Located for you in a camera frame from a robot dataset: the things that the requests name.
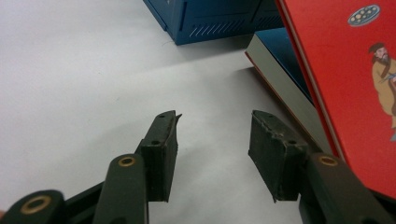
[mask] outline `cartoon figure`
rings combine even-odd
[[[373,82],[378,92],[379,103],[385,113],[391,116],[391,128],[395,134],[390,141],[396,141],[396,61],[391,59],[383,43],[369,48],[373,53]]]

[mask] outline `tabletop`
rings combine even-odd
[[[0,209],[102,182],[176,110],[170,200],[149,203],[150,223],[302,223],[248,156],[252,110],[291,125],[244,53],[250,39],[176,46],[143,1],[0,1]]]

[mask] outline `illustrated book cover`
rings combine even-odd
[[[334,152],[396,198],[396,29],[392,1],[276,0]]]
[[[332,153],[286,29],[256,32],[246,55],[313,143]]]

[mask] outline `red book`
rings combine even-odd
[[[334,154],[396,199],[394,2],[276,1]]]

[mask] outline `blue book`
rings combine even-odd
[[[314,144],[332,153],[286,29],[256,32],[246,55]]]

